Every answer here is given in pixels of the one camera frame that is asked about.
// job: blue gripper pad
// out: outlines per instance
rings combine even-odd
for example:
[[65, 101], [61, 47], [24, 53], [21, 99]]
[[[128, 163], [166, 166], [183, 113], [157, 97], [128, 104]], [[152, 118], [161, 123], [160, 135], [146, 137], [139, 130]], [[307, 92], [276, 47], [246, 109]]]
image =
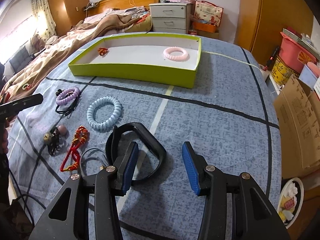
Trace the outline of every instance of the blue gripper pad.
[[125, 195], [130, 188], [134, 169], [138, 160], [138, 152], [139, 146], [136, 142], [131, 142], [129, 147], [132, 147], [130, 157], [127, 162], [127, 166], [123, 172], [123, 180], [122, 180], [122, 192]]
[[187, 143], [189, 143], [189, 142], [185, 142], [182, 145], [182, 149], [181, 149], [182, 150], [182, 159], [183, 159], [186, 171], [187, 171], [187, 175], [188, 175], [191, 189], [195, 192], [195, 194], [197, 196], [199, 196], [199, 194], [200, 194], [199, 173], [196, 169], [196, 166], [195, 166], [194, 161], [192, 159], [191, 153], [188, 149]]

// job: yellow floral container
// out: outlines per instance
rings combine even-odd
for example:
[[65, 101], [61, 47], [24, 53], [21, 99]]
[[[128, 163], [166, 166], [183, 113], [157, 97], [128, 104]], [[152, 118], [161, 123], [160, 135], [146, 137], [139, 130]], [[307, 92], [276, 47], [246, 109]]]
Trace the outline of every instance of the yellow floral container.
[[273, 68], [271, 71], [271, 75], [275, 80], [275, 82], [280, 86], [285, 85], [292, 74], [294, 74], [296, 77], [299, 77], [298, 72], [289, 68], [283, 62], [283, 60], [279, 56], [277, 56], [275, 64], [273, 65]]

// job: blue container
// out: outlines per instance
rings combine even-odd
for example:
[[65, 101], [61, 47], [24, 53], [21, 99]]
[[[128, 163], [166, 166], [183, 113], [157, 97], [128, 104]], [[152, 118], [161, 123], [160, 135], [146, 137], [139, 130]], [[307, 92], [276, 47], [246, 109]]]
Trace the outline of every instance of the blue container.
[[316, 75], [311, 71], [311, 69], [305, 64], [301, 74], [299, 76], [299, 79], [305, 83], [306, 85], [308, 85], [311, 89], [313, 89], [313, 86], [316, 84], [317, 82], [317, 77]]

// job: orange box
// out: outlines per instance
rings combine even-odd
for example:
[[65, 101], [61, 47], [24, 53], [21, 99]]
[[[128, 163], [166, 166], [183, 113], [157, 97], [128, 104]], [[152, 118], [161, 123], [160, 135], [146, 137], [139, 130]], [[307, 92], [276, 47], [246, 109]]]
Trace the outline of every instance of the orange box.
[[217, 26], [216, 25], [211, 25], [208, 23], [193, 23], [193, 28], [196, 30], [204, 31], [204, 32], [209, 32], [209, 33], [215, 33]]

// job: patterned curtain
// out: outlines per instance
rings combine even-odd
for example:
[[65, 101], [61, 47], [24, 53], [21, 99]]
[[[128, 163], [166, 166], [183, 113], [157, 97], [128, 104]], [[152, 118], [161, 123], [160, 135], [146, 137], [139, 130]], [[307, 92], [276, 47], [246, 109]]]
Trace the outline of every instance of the patterned curtain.
[[48, 0], [31, 0], [31, 8], [33, 16], [37, 19], [36, 34], [44, 41], [56, 35], [56, 23], [52, 18]]

